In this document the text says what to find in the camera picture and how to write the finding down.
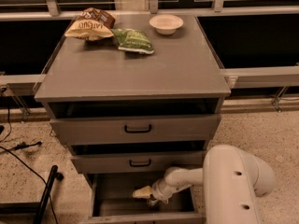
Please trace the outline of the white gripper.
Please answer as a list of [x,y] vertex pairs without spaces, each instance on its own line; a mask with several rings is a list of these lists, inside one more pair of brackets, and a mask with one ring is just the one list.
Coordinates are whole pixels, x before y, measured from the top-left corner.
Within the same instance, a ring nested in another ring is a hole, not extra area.
[[133,197],[137,199],[149,199],[153,196],[155,200],[168,204],[169,199],[174,193],[175,188],[167,184],[166,181],[161,178],[154,182],[152,187],[146,186],[135,190],[133,192]]

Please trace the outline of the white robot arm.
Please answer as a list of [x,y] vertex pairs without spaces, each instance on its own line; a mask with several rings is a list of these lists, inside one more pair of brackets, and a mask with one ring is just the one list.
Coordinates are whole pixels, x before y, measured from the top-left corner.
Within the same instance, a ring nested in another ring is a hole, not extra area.
[[240,148],[218,145],[207,152],[201,168],[170,167],[133,196],[167,203],[174,194],[201,186],[206,224],[263,224],[256,199],[269,195],[275,185],[275,172],[267,162]]

